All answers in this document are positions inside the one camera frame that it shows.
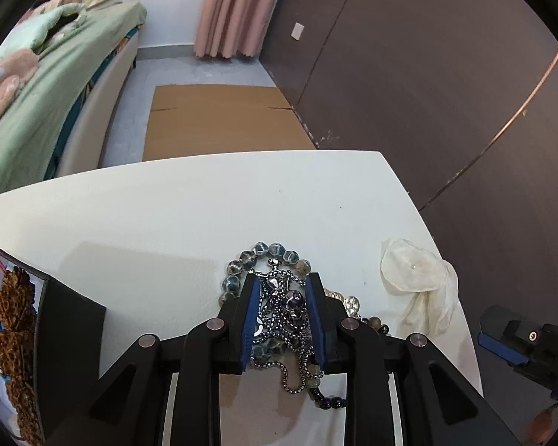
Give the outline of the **person's right hand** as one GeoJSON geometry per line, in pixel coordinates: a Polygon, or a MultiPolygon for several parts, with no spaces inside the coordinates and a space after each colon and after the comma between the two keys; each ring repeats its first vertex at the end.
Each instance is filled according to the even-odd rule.
{"type": "Polygon", "coordinates": [[[526,432],[526,444],[544,444],[552,433],[554,425],[554,412],[558,410],[558,403],[545,408],[528,424],[526,432]]]}

